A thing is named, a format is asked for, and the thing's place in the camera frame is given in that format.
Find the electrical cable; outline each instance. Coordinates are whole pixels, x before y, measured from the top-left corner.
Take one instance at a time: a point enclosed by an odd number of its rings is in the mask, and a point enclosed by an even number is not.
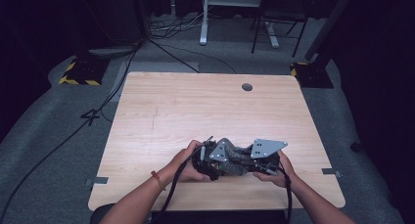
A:
[[[180,166],[177,168],[176,172],[174,173],[174,178],[173,181],[171,183],[171,188],[170,188],[170,192],[168,193],[167,199],[165,200],[164,205],[162,206],[160,213],[156,216],[155,219],[152,220],[152,224],[155,224],[159,221],[160,217],[165,213],[165,210],[168,207],[168,204],[170,203],[171,198],[173,197],[174,194],[174,190],[176,189],[176,185],[177,185],[177,181],[179,180],[180,174],[183,171],[183,169],[186,167],[187,162],[192,158],[192,156],[198,152],[202,147],[198,147],[196,148],[191,155],[189,155],[181,164]]]
[[[114,43],[118,44],[118,45],[136,45],[136,44],[126,44],[126,43],[121,43],[115,39],[113,39],[107,32],[106,30],[101,26],[100,22],[98,21],[98,18],[95,16],[94,12],[92,11],[91,7],[89,6],[88,2],[86,0],[82,0],[83,3],[85,4],[86,8],[88,9],[89,13],[91,14],[92,18],[94,19],[95,23],[97,24],[98,27],[100,27],[100,29],[102,30],[102,32]]]
[[[197,153],[202,147],[198,147],[196,148],[192,154],[187,157],[181,164],[180,166],[177,168],[176,172],[174,173],[174,178],[173,181],[171,183],[171,188],[170,188],[170,192],[168,193],[167,199],[164,202],[164,205],[162,206],[159,214],[155,217],[155,219],[153,219],[151,221],[151,224],[157,224],[157,222],[159,221],[159,219],[161,218],[161,216],[165,213],[168,204],[170,203],[171,198],[173,197],[174,194],[174,190],[176,189],[176,185],[177,185],[177,181],[180,177],[181,172],[183,171],[183,169],[186,167],[187,162],[192,158],[192,156]],[[291,179],[290,176],[288,176],[288,174],[286,173],[285,169],[284,169],[284,165],[280,162],[280,164],[282,165],[281,167],[277,167],[277,170],[282,172],[284,175],[284,178],[286,180],[286,190],[287,190],[287,197],[288,197],[288,214],[287,214],[287,223],[290,224],[291,223],[291,216],[292,216],[292,211],[293,211],[293,195],[291,192]]]
[[[287,197],[288,197],[288,211],[287,211],[287,223],[290,224],[291,223],[291,216],[292,216],[292,212],[293,212],[293,194],[291,193],[291,179],[288,176],[288,174],[286,173],[285,169],[284,169],[284,165],[280,162],[281,167],[278,167],[278,171],[282,172],[284,175],[284,178],[286,180],[286,190],[287,190]]]
[[[195,71],[196,73],[200,73],[198,70],[194,69],[193,67],[191,67],[190,65],[188,65],[187,63],[185,63],[184,61],[180,60],[179,58],[175,57],[173,54],[171,54],[170,52],[166,51],[162,46],[160,46],[158,43],[154,42],[152,39],[148,39],[151,43],[155,44],[157,47],[159,47],[160,49],[162,49],[163,51],[165,51],[169,56],[171,56],[172,58],[174,58],[175,60],[177,60],[178,62],[182,63],[183,65],[189,67],[190,69],[192,69],[193,71]]]
[[[173,21],[170,25],[168,25],[168,26],[163,26],[163,27],[157,27],[157,28],[155,28],[155,29],[150,29],[150,31],[151,31],[151,34],[150,34],[150,38],[153,38],[153,39],[165,39],[165,38],[171,38],[171,37],[173,37],[174,35],[176,35],[177,33],[179,33],[180,31],[188,31],[188,30],[191,30],[191,29],[193,29],[194,27],[196,27],[196,26],[200,26],[200,25],[202,25],[201,23],[198,23],[198,24],[195,24],[195,25],[191,25],[194,21],[196,21],[196,20],[200,20],[201,19],[201,16],[203,15],[204,13],[200,13],[199,15],[197,15],[194,19],[192,19],[190,22],[188,22],[187,24],[183,24],[184,22],[183,22],[183,19],[182,19],[182,21],[181,21],[181,23],[179,23],[179,24],[176,24],[176,25],[173,25],[177,20],[175,20],[175,21]],[[153,34],[153,31],[159,31],[159,30],[165,30],[165,33],[164,33],[164,35],[155,35],[155,34]]]
[[[102,110],[102,109],[100,110],[100,112],[101,112],[101,116],[102,116],[104,119],[106,119],[108,122],[113,123],[113,121],[112,121],[112,120],[108,119],[108,118],[104,115],[104,112],[103,112],[103,110]]]
[[[134,46],[131,46],[130,50],[126,50],[126,51],[119,51],[119,52],[110,53],[110,54],[93,54],[92,53],[92,55],[94,57],[97,57],[98,59],[112,60],[112,59],[121,58],[127,55],[131,55],[133,52],[134,52]]]
[[[4,217],[6,216],[6,212],[7,209],[9,208],[10,203],[12,202],[13,197],[15,196],[16,192],[19,190],[19,188],[22,186],[22,184],[24,183],[24,181],[27,179],[28,176],[30,176],[34,170],[36,170],[36,168],[38,168],[51,154],[53,154],[55,151],[57,151],[61,146],[63,146],[67,141],[69,141],[77,132],[79,132],[79,130],[81,128],[83,128],[83,126],[85,126],[98,112],[101,111],[101,109],[114,97],[115,93],[118,91],[118,89],[120,88],[122,82],[125,79],[125,76],[128,74],[128,70],[129,70],[129,66],[131,65],[131,61],[134,58],[135,54],[137,53],[137,51],[139,50],[139,48],[141,47],[141,43],[139,43],[139,45],[136,46],[136,48],[134,49],[134,53],[129,56],[129,62],[128,65],[125,69],[125,73],[122,76],[121,81],[119,82],[117,88],[110,93],[110,95],[107,97],[107,99],[103,102],[103,104],[101,105],[101,107],[98,108],[97,111],[93,111],[92,115],[86,119],[78,128],[76,128],[62,143],[60,143],[57,147],[55,147],[50,153],[48,153],[43,159],[41,159],[39,162],[37,162],[28,172],[27,174],[23,177],[23,179],[19,182],[19,184],[16,186],[15,190],[13,190],[12,194],[9,196],[6,205],[3,208],[2,214],[0,216],[0,224],[3,223]]]
[[[226,63],[226,62],[224,62],[223,60],[220,60],[220,59],[218,59],[218,58],[215,58],[215,57],[212,57],[212,56],[209,56],[209,55],[205,55],[205,54],[202,54],[202,53],[198,53],[198,52],[194,52],[194,51],[190,51],[190,50],[182,49],[182,48],[177,48],[177,47],[170,46],[170,45],[163,45],[163,44],[159,44],[159,45],[160,45],[160,46],[170,47],[170,48],[172,48],[172,49],[176,49],[176,50],[186,51],[186,52],[189,52],[189,53],[192,53],[192,54],[196,54],[196,55],[200,55],[200,56],[205,56],[205,57],[208,57],[208,58],[211,58],[211,59],[214,59],[214,60],[220,61],[220,62],[224,63],[225,65],[227,65],[229,68],[231,68],[235,74],[237,73],[237,72],[236,72],[236,70],[234,70],[234,69],[233,69],[233,68],[232,68],[232,67],[231,67],[228,63]]]

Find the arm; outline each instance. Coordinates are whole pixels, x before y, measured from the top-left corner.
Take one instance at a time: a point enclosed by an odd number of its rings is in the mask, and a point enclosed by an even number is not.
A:
[[[292,181],[291,189],[307,211],[313,223],[354,223],[350,217],[321,197],[295,173],[290,160],[281,151],[278,152],[281,162]],[[282,174],[277,176],[255,172],[254,176],[261,181],[269,181],[279,187],[285,187]]]
[[[181,150],[166,167],[158,172],[161,182],[165,186],[173,181],[174,173],[179,165],[201,144],[202,143],[198,141],[192,141],[187,149]],[[192,164],[188,163],[180,175],[179,181],[191,179],[207,181],[208,177],[198,173],[193,168]],[[158,180],[154,177],[150,177],[147,181],[117,202],[103,218],[101,223],[143,223],[161,192],[162,188]]]

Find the bracelet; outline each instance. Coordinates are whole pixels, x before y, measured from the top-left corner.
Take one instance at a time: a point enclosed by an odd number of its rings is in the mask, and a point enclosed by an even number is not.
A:
[[[160,187],[165,191],[165,186],[162,184],[159,175],[157,174],[156,171],[152,171],[152,176],[155,177],[157,179],[157,181],[159,182]]]

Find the black cable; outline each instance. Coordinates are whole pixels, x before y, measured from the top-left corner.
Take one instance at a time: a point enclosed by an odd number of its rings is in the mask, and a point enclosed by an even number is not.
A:
[[[170,25],[166,25],[164,22],[167,21],[173,21],[170,23]],[[177,19],[175,20],[165,20],[165,21],[151,21],[150,23],[150,27],[152,27],[152,31],[160,31],[160,30],[164,30],[164,29],[169,29],[172,27],[172,25],[174,24],[174,22],[176,22]],[[186,20],[186,22],[183,23],[190,23],[192,21],[192,19]]]
[[[160,45],[160,46],[170,47],[170,48],[172,48],[172,49],[176,49],[176,50],[186,51],[186,52],[189,52],[189,53],[192,53],[192,54],[196,54],[196,55],[200,55],[200,56],[205,56],[205,57],[208,57],[208,58],[211,58],[211,59],[214,59],[214,60],[217,60],[217,61],[223,62],[225,65],[227,65],[229,68],[231,68],[235,74],[237,73],[237,72],[236,72],[236,70],[234,70],[234,69],[233,69],[233,68],[232,68],[232,67],[231,67],[228,63],[226,63],[226,62],[224,62],[223,60],[220,60],[220,59],[218,59],[218,58],[215,58],[215,57],[212,57],[212,56],[209,56],[209,55],[205,55],[205,54],[202,54],[202,53],[198,53],[198,52],[194,52],[194,51],[190,51],[190,50],[182,49],[182,48],[177,48],[177,47],[170,46],[170,45],[163,45],[163,44],[159,44],[159,45]]]
[[[175,25],[175,26],[173,26],[172,28],[168,28],[166,31],[165,31],[165,34],[164,35],[155,35],[155,34],[153,34],[153,32],[152,32],[152,34],[150,35],[150,37],[151,38],[153,38],[153,39],[165,39],[165,38],[171,38],[171,37],[173,37],[173,36],[175,36],[177,33],[179,33],[179,32],[181,32],[181,31],[188,31],[188,30],[191,30],[191,29],[193,29],[193,28],[195,28],[196,26],[199,26],[199,25],[201,25],[200,23],[197,23],[197,24],[195,24],[195,25],[189,25],[190,23],[188,23],[188,24],[186,24],[186,25],[183,25],[183,22],[182,23],[180,23],[180,24],[177,24],[177,25]]]
[[[159,47],[160,49],[162,49],[163,51],[165,51],[169,56],[171,56],[172,58],[174,58],[175,60],[177,60],[178,62],[182,63],[183,65],[189,67],[190,69],[192,69],[193,71],[195,71],[196,73],[200,73],[198,70],[194,69],[193,67],[191,67],[190,65],[188,65],[187,63],[185,63],[184,61],[180,60],[179,58],[175,57],[173,54],[171,54],[170,52],[166,51],[161,45],[159,45],[158,43],[154,42],[152,39],[149,38],[149,41],[153,44],[155,44],[157,47]]]
[[[92,18],[94,19],[95,23],[97,24],[97,26],[102,30],[102,32],[114,43],[118,44],[118,45],[137,45],[136,43],[134,44],[126,44],[126,43],[121,43],[115,39],[113,39],[108,33],[107,31],[101,26],[100,22],[98,21],[98,18],[95,16],[94,12],[92,11],[91,7],[89,6],[88,2],[86,0],[82,0],[82,2],[85,4],[86,8],[89,11],[89,14],[92,16]]]
[[[286,189],[287,189],[287,197],[288,197],[288,212],[287,212],[287,223],[291,223],[291,216],[293,211],[293,194],[291,193],[291,179],[286,173],[284,166],[283,168],[278,167],[277,169],[283,173],[284,178],[286,180]]]
[[[168,204],[170,203],[171,198],[173,197],[174,194],[174,190],[176,189],[176,185],[177,185],[177,181],[179,180],[180,174],[183,171],[183,169],[186,167],[187,162],[192,158],[192,156],[198,152],[202,147],[198,147],[196,148],[191,155],[189,155],[179,166],[179,168],[177,168],[176,173],[174,173],[174,178],[173,178],[173,182],[171,183],[171,188],[170,188],[170,192],[168,193],[167,199],[165,200],[164,205],[162,206],[159,214],[156,216],[155,219],[152,220],[152,224],[155,224],[159,221],[160,217],[165,213],[165,210],[168,207]]]
[[[109,54],[93,54],[92,53],[92,55],[94,57],[97,57],[98,59],[112,60],[112,59],[117,59],[117,58],[131,55],[134,52],[134,49],[135,49],[135,46],[131,46],[131,49],[126,50],[126,51],[119,51],[116,53],[109,53]]]
[[[100,112],[101,112],[101,116],[102,116],[104,119],[106,119],[107,121],[109,121],[109,122],[113,123],[113,121],[112,121],[112,120],[108,119],[108,118],[104,115],[104,112],[103,112],[103,110],[102,110],[102,109],[100,110]]]
[[[69,141],[81,128],[83,128],[83,126],[85,126],[89,120],[91,120],[98,112],[101,111],[101,109],[110,101],[110,99],[112,99],[115,95],[115,93],[118,91],[118,89],[120,88],[125,76],[128,74],[128,70],[129,70],[129,66],[131,65],[131,61],[134,58],[135,54],[137,53],[137,51],[139,50],[139,48],[141,47],[141,43],[140,45],[138,45],[135,50],[134,53],[132,54],[132,56],[128,57],[130,58],[128,65],[125,69],[125,73],[120,81],[120,83],[118,84],[117,88],[107,97],[107,99],[104,101],[104,103],[101,105],[101,107],[98,108],[97,111],[93,111],[92,115],[86,119],[77,129],[75,129],[62,143],[60,143],[57,147],[55,147],[50,153],[48,153],[43,159],[41,159],[39,162],[37,162],[28,172],[27,174],[24,176],[24,178],[19,182],[19,184],[16,186],[15,190],[13,190],[12,194],[9,196],[6,205],[3,208],[2,214],[0,216],[0,224],[3,223],[4,217],[6,216],[6,212],[7,209],[9,208],[10,203],[12,202],[13,197],[15,196],[16,192],[19,190],[19,188],[22,186],[22,184],[24,183],[24,181],[27,179],[28,176],[31,175],[31,173],[33,173],[34,170],[36,170],[36,168],[38,168],[40,166],[40,164],[42,164],[51,154],[53,154],[56,150],[58,150],[61,146],[63,146],[67,141]]]

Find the gray floor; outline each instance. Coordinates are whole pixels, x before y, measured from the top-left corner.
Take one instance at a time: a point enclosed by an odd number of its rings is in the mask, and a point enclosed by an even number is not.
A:
[[[249,30],[251,21],[242,19],[211,22],[207,46],[199,45],[199,27],[156,42],[213,56],[237,73],[290,74],[290,64],[304,61],[303,55],[323,23],[309,22],[294,59],[291,54],[295,40],[285,38],[279,39],[280,49],[273,49],[267,37],[260,37],[255,53],[251,54],[254,38]],[[283,32],[284,28],[276,25],[277,32]],[[198,63],[200,72],[233,72],[218,60],[165,49],[185,62]],[[83,122],[79,117],[100,107],[110,94],[125,58],[111,61],[102,86],[58,84],[70,60],[71,57],[50,72],[53,87],[33,103],[0,146],[1,209],[23,176]],[[177,63],[149,42],[138,51],[133,62],[134,66],[143,62]],[[397,210],[389,204],[386,183],[370,159],[349,149],[358,140],[353,120],[335,64],[329,63],[327,70],[334,89],[302,89],[302,93],[330,162],[343,174],[339,178],[346,198],[342,210],[358,223],[402,223]],[[110,102],[104,107],[105,116],[113,118],[116,107],[117,102]],[[94,120],[92,126],[80,129],[47,158],[14,196],[4,223],[88,223],[92,213],[87,206],[90,188],[83,184],[96,175],[111,125],[102,117]],[[293,223],[311,221],[304,210],[296,209]]]

